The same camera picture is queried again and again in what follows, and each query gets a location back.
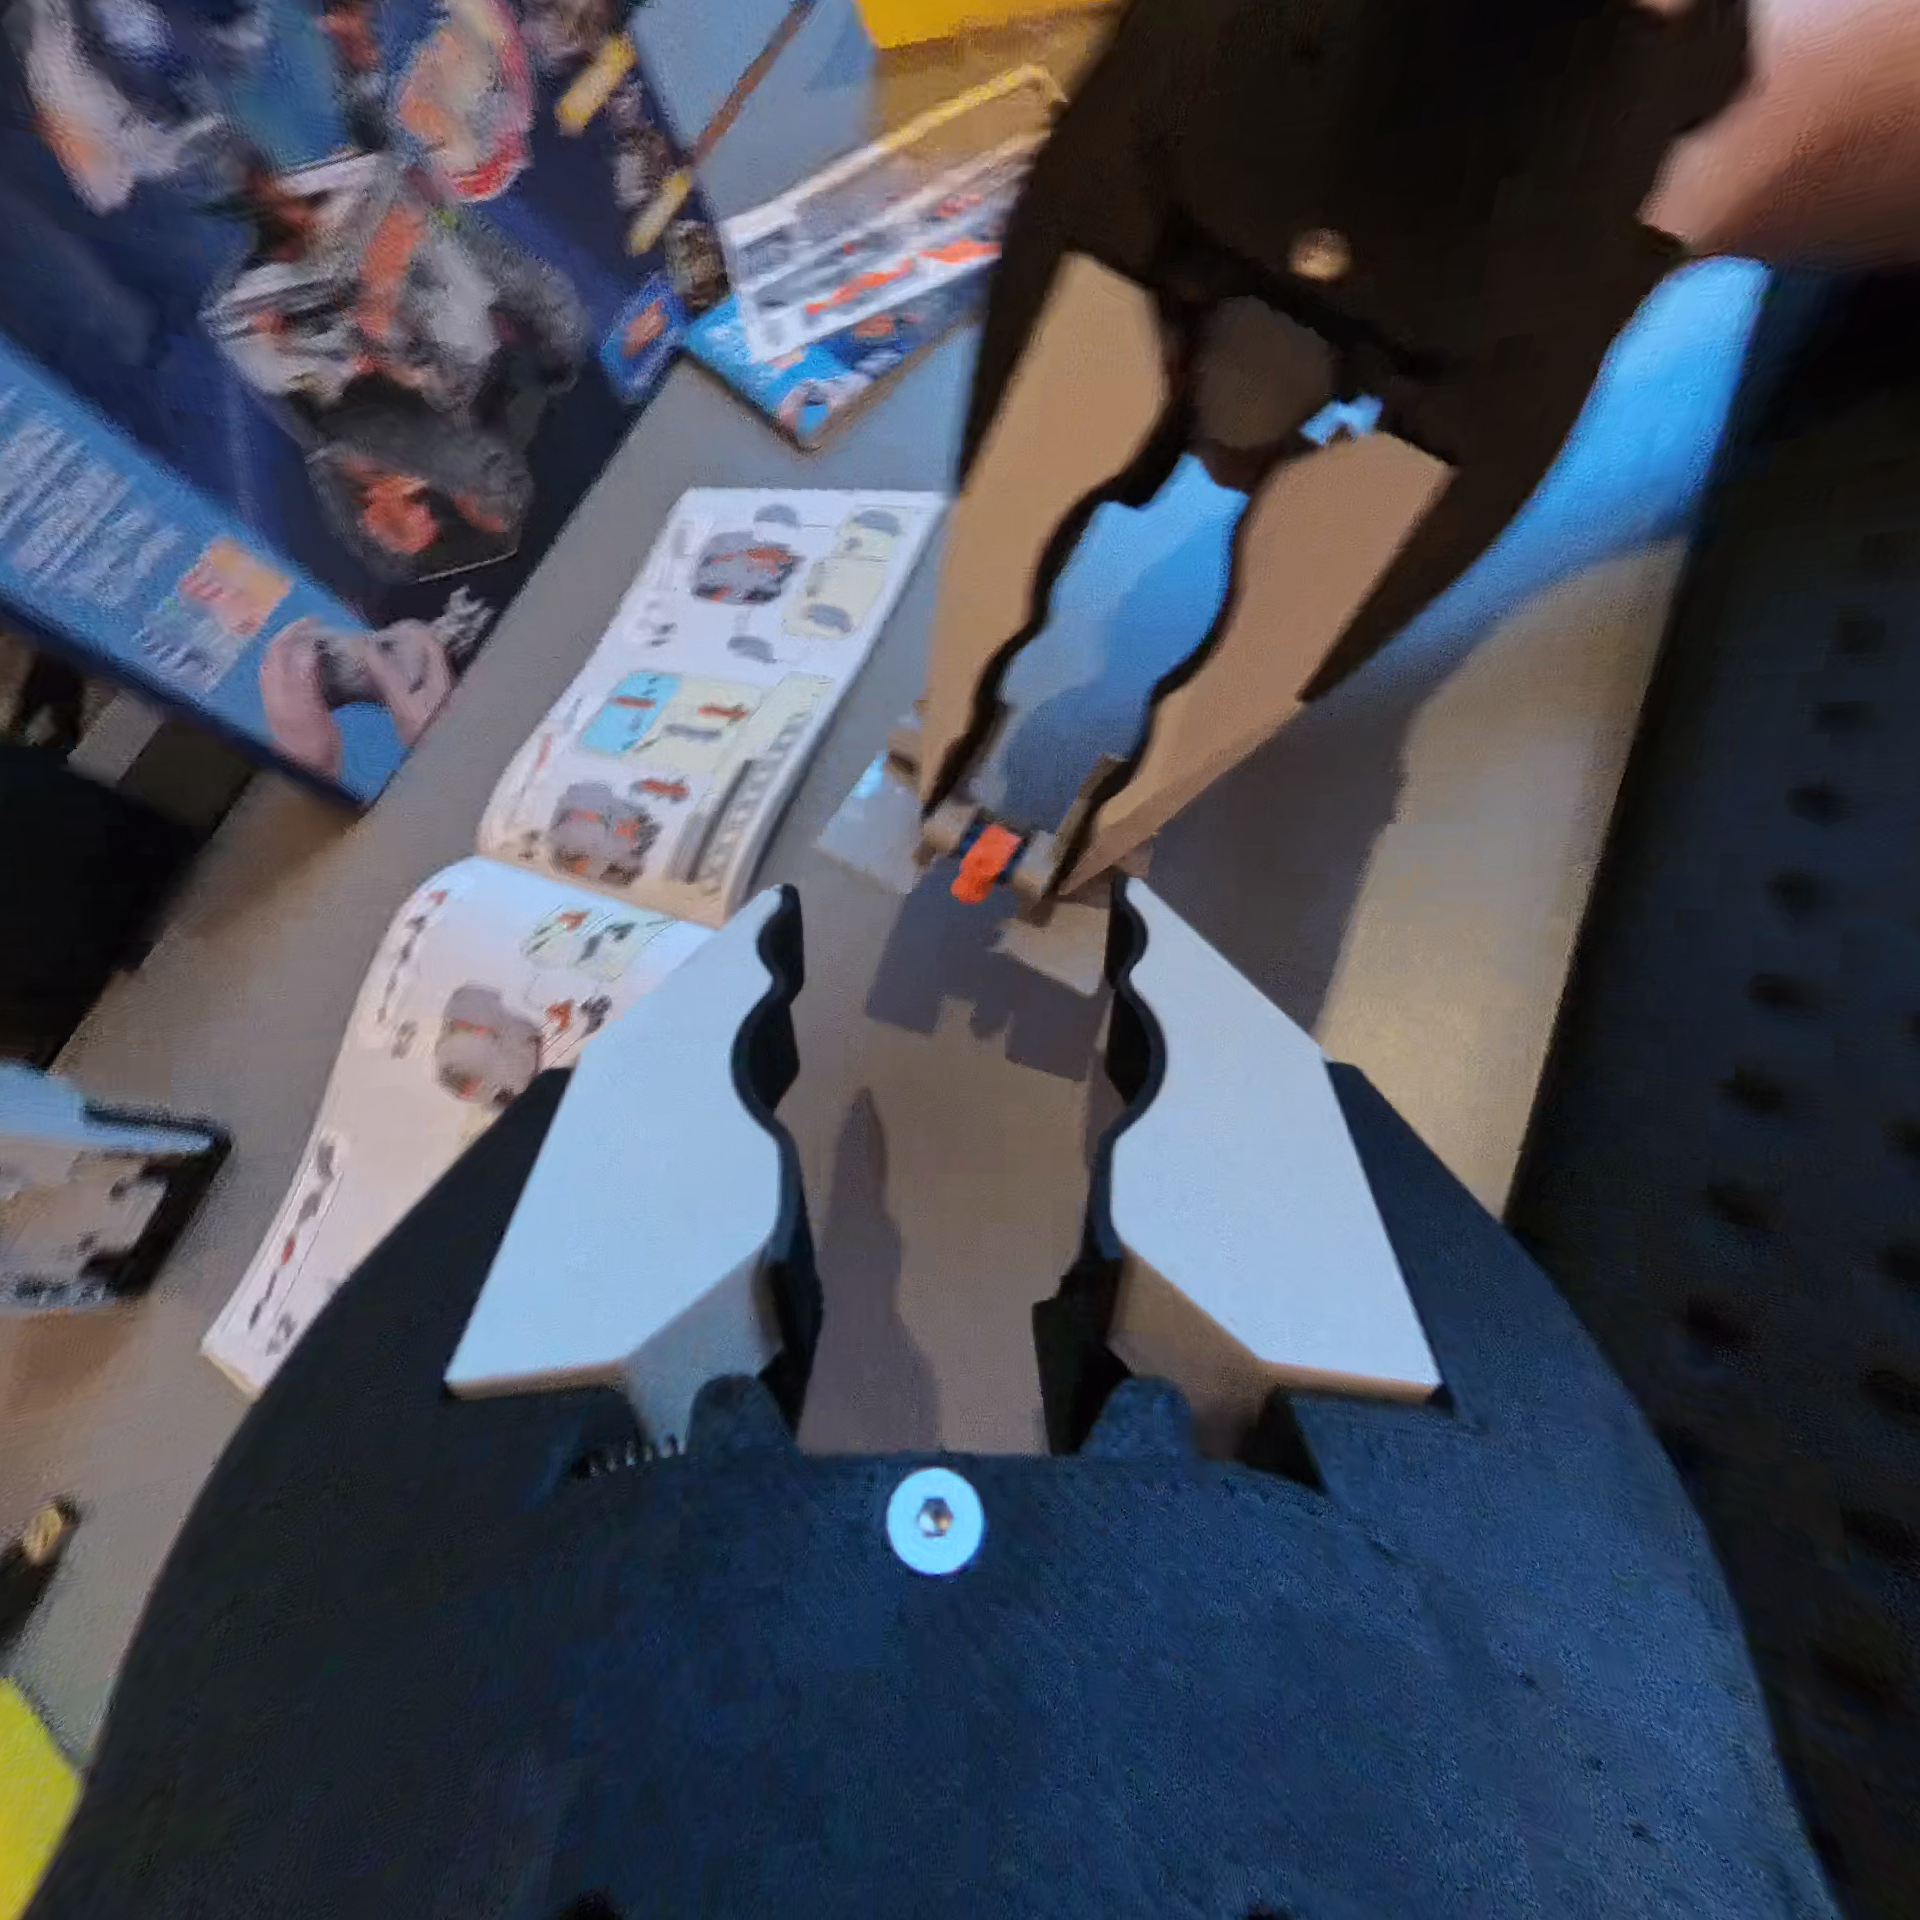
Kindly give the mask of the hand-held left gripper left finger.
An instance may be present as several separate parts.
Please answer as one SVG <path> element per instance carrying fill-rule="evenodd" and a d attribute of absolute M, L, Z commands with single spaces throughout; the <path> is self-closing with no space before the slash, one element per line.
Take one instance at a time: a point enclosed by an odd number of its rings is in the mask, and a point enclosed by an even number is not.
<path fill-rule="evenodd" d="M 586 1048 L 520 1172 L 487 1175 L 493 1250 L 446 1361 L 449 1402 L 613 1390 L 649 1450 L 754 1387 L 792 1446 L 817 1264 L 782 1104 L 799 1074 L 801 899 L 743 905 Z"/>

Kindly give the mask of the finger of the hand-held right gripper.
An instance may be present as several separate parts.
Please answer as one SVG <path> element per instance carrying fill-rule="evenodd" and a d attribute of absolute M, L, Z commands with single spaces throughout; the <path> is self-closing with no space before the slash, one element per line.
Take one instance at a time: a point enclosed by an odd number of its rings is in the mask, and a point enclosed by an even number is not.
<path fill-rule="evenodd" d="M 1037 635 L 1052 582 L 1167 409 L 1148 290 L 1088 257 L 1056 270 L 946 520 L 918 699 L 920 851 L 958 849 L 969 782 L 1000 722 L 1009 662 Z"/>
<path fill-rule="evenodd" d="M 1450 476 L 1382 433 L 1265 476 L 1238 518 L 1221 608 L 1152 688 L 1136 752 L 1072 836 L 1063 895 L 1116 870 L 1284 728 Z"/>

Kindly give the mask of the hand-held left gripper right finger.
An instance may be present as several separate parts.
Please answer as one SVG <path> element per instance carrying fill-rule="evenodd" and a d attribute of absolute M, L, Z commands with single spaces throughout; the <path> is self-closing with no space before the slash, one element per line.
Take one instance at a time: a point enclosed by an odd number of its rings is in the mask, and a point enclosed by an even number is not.
<path fill-rule="evenodd" d="M 1052 1455 L 1129 1378 L 1173 1386 L 1207 1456 L 1278 1398 L 1428 1408 L 1432 1345 L 1327 1056 L 1141 881 L 1110 899 L 1105 1074 L 1076 1257 L 1036 1307 Z"/>

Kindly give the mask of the grey motor block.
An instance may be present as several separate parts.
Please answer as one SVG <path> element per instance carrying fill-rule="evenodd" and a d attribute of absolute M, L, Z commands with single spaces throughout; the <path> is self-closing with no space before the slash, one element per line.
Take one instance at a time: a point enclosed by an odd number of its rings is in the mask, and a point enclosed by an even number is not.
<path fill-rule="evenodd" d="M 942 863 L 956 863 L 974 827 L 969 804 L 920 812 L 918 766 L 878 752 L 832 812 L 814 847 L 838 871 L 905 899 Z"/>

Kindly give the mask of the orange blue connector assembly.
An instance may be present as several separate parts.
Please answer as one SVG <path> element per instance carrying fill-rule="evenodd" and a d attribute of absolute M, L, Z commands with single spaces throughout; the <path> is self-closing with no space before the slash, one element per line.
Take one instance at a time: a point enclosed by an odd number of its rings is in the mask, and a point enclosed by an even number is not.
<path fill-rule="evenodd" d="M 917 863 L 950 870 L 950 899 L 982 905 L 1008 895 L 1015 912 L 1042 922 L 1057 895 L 1066 870 L 1070 831 L 1006 823 L 989 807 L 974 800 L 948 800 L 935 807 L 918 827 Z"/>

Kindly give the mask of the grey desk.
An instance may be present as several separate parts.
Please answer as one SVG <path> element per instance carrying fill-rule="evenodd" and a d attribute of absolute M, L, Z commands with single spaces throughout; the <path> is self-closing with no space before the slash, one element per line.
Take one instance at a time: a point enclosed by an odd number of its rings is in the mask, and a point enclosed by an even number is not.
<path fill-rule="evenodd" d="M 1150 883 L 1375 1086 L 1490 1210 L 1520 1158 L 1681 522 L 1721 401 L 1653 312 L 1560 464 L 1461 587 L 1162 832 Z M 933 489 L 967 344 L 801 460 L 693 372 L 630 433 L 422 748 L 359 820 L 258 779 L 151 959 L 62 1056 L 87 1091 L 218 1121 L 233 1154 L 129 1311 L 5 1321 L 5 1530 L 82 1524 L 5 1676 L 82 1761 L 159 1561 L 244 1414 L 201 1358 L 296 1170 L 392 910 L 471 849 L 511 752 L 697 486 Z M 1028 1307 L 1063 1274 L 1110 1106 L 1102 1007 L 935 890 L 838 870 L 828 818 L 920 684 L 922 571 L 806 768 L 764 874 L 799 887 L 799 1146 L 828 1284 L 808 1451 L 1033 1451 Z"/>

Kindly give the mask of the person's right hand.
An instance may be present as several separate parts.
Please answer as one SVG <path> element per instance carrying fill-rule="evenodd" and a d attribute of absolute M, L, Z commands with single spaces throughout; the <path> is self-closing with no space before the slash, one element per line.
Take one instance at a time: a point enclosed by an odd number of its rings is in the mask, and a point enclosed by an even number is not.
<path fill-rule="evenodd" d="M 1917 260 L 1917 4 L 1751 3 L 1746 81 L 1678 139 L 1641 220 L 1693 257 Z"/>

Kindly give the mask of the blue cover booklet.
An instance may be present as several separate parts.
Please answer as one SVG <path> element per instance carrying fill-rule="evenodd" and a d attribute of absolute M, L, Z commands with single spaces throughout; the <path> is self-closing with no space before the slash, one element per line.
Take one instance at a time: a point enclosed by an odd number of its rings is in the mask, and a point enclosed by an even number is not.
<path fill-rule="evenodd" d="M 976 318 L 999 260 L 1000 255 L 970 280 L 857 322 L 770 366 L 748 358 L 728 284 L 720 307 L 688 324 L 684 352 L 794 449 L 812 451 Z"/>

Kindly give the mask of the yellow plastic bin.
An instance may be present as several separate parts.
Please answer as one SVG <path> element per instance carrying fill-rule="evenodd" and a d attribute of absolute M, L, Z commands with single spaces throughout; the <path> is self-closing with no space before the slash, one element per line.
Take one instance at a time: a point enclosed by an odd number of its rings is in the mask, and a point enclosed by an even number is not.
<path fill-rule="evenodd" d="M 32 1700 L 1 1681 L 1 1919 L 20 1919 L 52 1862 L 80 1777 Z"/>
<path fill-rule="evenodd" d="M 1116 3 L 855 3 L 871 47 L 889 55 L 1113 7 Z"/>

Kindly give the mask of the open instruction booklet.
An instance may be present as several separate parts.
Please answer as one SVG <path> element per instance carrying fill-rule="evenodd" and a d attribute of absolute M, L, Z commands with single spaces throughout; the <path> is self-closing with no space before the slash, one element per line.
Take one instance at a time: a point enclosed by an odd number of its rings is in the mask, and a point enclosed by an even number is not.
<path fill-rule="evenodd" d="M 940 492 L 680 497 L 471 856 L 375 950 L 296 1175 L 201 1342 L 240 1393 L 496 1115 L 730 920 L 943 510 Z"/>

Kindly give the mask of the robot kit box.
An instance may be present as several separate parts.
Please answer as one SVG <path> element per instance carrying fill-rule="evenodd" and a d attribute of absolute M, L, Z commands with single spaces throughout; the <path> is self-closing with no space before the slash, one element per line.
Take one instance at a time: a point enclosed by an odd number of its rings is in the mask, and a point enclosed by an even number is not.
<path fill-rule="evenodd" d="M 353 810 L 728 290 L 849 4 L 1 4 L 5 615 Z"/>

